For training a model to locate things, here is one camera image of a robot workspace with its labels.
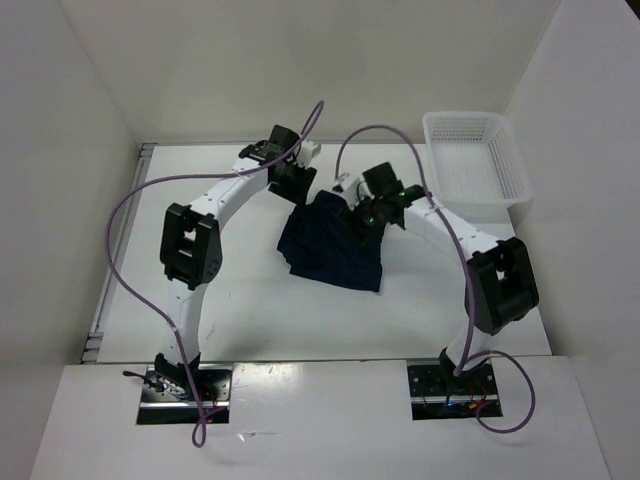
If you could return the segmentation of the navy blue shorts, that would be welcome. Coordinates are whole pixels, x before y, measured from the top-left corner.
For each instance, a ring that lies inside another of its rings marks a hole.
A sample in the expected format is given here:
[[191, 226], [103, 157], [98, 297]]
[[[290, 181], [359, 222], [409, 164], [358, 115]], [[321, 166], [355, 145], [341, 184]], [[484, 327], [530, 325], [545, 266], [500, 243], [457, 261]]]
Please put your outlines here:
[[311, 203], [294, 208], [277, 250], [294, 276], [378, 293], [384, 233], [383, 227], [366, 226], [354, 218], [342, 197], [320, 190]]

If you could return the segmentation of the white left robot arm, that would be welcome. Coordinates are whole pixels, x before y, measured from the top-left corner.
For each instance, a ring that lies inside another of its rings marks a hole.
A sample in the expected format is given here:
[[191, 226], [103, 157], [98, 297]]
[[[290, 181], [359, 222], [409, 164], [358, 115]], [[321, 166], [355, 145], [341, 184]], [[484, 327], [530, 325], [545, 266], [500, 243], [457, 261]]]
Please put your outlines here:
[[296, 205], [305, 203], [317, 173], [311, 162], [320, 151], [319, 144], [276, 125], [268, 139], [241, 150], [228, 178], [186, 205], [167, 208], [160, 261], [168, 280], [167, 315], [177, 331], [166, 335], [154, 370], [175, 398], [198, 395], [202, 304], [209, 283], [221, 270], [224, 226], [264, 189]]

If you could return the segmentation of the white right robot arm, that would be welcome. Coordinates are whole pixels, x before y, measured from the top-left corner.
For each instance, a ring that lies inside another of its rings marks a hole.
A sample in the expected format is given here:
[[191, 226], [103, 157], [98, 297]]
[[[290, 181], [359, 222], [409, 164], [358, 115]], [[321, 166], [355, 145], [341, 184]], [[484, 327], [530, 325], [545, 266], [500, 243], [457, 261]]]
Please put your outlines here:
[[439, 355], [438, 378], [446, 391], [464, 391], [490, 355], [493, 338], [539, 304], [525, 243], [476, 228], [438, 204], [422, 184], [404, 186], [388, 162], [359, 175], [337, 176], [331, 191], [346, 201], [356, 226], [396, 225], [460, 262], [467, 319]]

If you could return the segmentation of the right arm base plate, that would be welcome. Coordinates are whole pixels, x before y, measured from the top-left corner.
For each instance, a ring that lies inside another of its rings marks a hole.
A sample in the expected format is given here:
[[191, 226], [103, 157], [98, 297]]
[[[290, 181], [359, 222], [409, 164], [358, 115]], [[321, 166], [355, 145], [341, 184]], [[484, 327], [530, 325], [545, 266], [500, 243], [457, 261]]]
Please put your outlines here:
[[408, 362], [408, 388], [412, 419], [451, 420], [502, 417], [493, 367], [481, 364], [463, 379], [447, 380], [437, 360]]

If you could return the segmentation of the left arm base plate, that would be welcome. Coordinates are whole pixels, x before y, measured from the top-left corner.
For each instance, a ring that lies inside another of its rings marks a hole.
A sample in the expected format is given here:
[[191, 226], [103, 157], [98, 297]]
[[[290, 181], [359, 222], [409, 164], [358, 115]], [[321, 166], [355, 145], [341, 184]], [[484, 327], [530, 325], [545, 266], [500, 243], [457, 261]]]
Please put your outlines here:
[[[195, 425], [199, 419], [191, 391], [159, 377], [148, 365], [141, 389], [137, 425]], [[232, 368], [228, 365], [201, 366], [195, 377], [207, 424], [227, 424], [230, 415]]]

